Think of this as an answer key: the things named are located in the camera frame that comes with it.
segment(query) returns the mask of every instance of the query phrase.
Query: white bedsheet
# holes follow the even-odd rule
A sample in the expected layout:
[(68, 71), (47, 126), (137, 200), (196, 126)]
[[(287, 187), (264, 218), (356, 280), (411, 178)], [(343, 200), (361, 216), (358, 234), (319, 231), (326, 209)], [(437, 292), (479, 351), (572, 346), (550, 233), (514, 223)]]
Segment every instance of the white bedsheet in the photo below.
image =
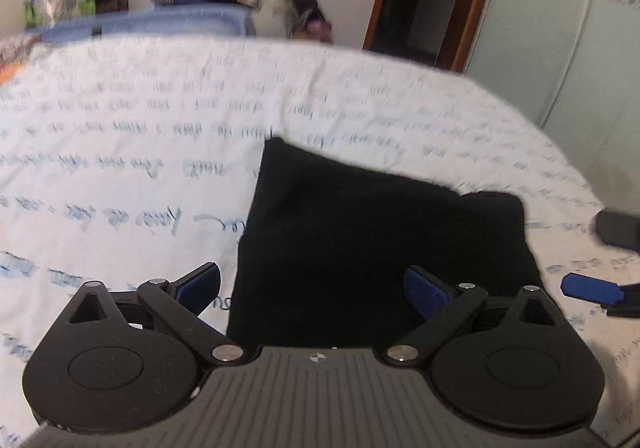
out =
[(203, 318), (224, 331), (272, 133), (460, 192), (519, 195), (546, 287), (607, 373), (594, 430), (616, 444), (640, 426), (640, 324), (559, 292), (570, 271), (640, 282), (639, 257), (596, 243), (601, 205), (583, 177), (471, 80), (327, 46), (202, 36), (40, 54), (0, 88), (1, 448), (36, 426), (21, 373), (84, 281), (131, 290), (215, 261), (222, 291)]

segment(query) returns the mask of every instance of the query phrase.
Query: black towel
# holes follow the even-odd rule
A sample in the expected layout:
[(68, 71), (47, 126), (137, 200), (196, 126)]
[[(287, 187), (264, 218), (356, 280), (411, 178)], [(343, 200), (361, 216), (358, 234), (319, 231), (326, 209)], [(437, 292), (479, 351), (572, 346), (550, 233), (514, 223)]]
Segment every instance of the black towel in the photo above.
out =
[(452, 190), (355, 168), (270, 139), (227, 335), (258, 345), (383, 349), (423, 322), (404, 298), (418, 265), (493, 296), (542, 286), (513, 195)]

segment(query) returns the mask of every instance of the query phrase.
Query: logo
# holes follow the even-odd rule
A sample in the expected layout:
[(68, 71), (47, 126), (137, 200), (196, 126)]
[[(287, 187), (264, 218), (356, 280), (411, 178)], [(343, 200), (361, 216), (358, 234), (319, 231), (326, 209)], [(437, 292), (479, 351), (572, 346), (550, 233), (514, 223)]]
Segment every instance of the logo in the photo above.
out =
[(314, 354), (309, 356), (309, 359), (312, 362), (314, 362), (315, 364), (319, 365), (322, 362), (326, 361), (328, 358), (324, 354), (322, 354), (321, 352), (315, 352)]

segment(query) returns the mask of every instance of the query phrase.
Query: black cloth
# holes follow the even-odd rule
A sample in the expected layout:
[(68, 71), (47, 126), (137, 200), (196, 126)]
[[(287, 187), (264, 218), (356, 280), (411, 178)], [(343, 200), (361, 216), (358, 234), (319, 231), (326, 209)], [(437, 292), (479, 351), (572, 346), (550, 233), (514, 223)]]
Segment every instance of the black cloth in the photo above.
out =
[(247, 348), (386, 348), (423, 322), (404, 298), (411, 265), (494, 296), (542, 286), (513, 195), (460, 196), (270, 139), (227, 335)]
[(324, 14), (320, 10), (320, 5), (317, 0), (292, 0), (296, 6), (300, 16), (306, 20), (305, 27), (308, 22), (313, 20), (322, 20), (325, 22)]

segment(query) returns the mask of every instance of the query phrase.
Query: blue gripper pad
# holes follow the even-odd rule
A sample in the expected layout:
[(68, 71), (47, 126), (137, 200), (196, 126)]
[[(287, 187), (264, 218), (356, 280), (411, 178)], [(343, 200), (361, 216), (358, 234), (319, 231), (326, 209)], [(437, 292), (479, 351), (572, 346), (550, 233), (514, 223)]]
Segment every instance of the blue gripper pad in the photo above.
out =
[(404, 296), (425, 320), (448, 307), (453, 301), (450, 291), (425, 278), (415, 268), (404, 272)]
[(605, 306), (615, 305), (625, 299), (624, 291), (617, 284), (577, 273), (565, 275), (560, 289), (565, 296)]
[(197, 316), (218, 296), (219, 291), (220, 270), (212, 266), (181, 285), (175, 294), (175, 299)]

